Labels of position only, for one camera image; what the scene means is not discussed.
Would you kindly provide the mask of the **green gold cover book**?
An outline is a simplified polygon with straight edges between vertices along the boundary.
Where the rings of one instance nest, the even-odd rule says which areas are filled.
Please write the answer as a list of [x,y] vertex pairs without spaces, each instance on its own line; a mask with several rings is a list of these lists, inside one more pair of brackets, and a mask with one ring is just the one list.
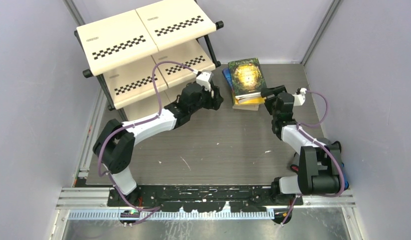
[[267,88],[260,61],[256,57],[230,61],[228,69],[238,101],[261,97],[261,90]]

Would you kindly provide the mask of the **blue Jane Eyre book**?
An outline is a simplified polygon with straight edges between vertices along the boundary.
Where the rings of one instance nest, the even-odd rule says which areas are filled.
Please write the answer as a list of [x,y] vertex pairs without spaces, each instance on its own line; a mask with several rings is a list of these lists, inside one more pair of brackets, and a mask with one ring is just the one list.
[[224,76],[224,78],[225,78],[225,80],[226,80],[227,84],[229,85],[229,87],[230,87],[230,89],[231,89],[232,93],[234,93],[234,87],[233,87],[233,82],[232,82],[232,76],[231,76],[231,73],[230,73],[229,68],[228,68],[228,67],[224,68],[224,69],[222,70],[222,74],[223,74],[223,76]]

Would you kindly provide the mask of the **cream three-tier shelf rack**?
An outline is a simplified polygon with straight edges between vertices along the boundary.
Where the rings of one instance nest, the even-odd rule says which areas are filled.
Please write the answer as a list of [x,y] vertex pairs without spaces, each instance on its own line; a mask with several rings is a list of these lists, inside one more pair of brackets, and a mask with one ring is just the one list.
[[78,26],[74,32],[88,62],[86,78],[95,77],[109,110],[131,121],[152,110],[152,97],[190,81],[189,68],[220,66],[209,35],[224,27],[212,21],[194,0],[161,0]]

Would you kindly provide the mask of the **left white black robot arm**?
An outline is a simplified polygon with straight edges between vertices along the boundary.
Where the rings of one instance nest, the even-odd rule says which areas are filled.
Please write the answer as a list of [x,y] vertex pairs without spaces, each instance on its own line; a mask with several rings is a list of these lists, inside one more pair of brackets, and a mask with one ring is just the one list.
[[138,184],[129,169],[134,147],[154,135],[181,127],[200,109],[218,110],[224,99],[218,86],[213,83],[210,86],[206,90],[190,82],[161,113],[126,122],[111,119],[106,123],[92,150],[120,190],[119,199],[126,206],[136,205],[140,198]]

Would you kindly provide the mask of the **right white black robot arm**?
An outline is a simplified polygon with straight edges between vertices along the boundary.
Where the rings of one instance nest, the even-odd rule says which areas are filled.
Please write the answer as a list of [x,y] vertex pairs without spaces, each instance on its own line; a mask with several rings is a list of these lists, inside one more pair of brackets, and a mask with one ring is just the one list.
[[264,88],[260,93],[272,116],[272,132],[299,157],[297,174],[281,177],[279,186],[271,191],[272,201],[279,206],[289,201],[291,194],[338,197],[346,189],[340,145],[313,137],[304,129],[316,128],[319,123],[305,124],[294,119],[294,107],[303,105],[309,93],[310,90],[299,88],[291,94],[284,85]]

